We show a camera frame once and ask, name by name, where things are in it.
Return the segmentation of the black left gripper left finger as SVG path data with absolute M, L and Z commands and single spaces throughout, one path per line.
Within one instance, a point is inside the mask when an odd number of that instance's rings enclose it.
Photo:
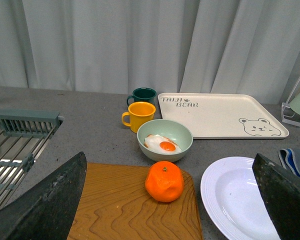
M 82 196 L 87 160 L 79 152 L 0 210 L 0 240 L 65 240 Z

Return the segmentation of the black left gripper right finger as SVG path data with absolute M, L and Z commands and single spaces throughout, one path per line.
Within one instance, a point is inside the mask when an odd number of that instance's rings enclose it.
M 300 240 L 300 177 L 260 153 L 252 170 L 279 238 Z

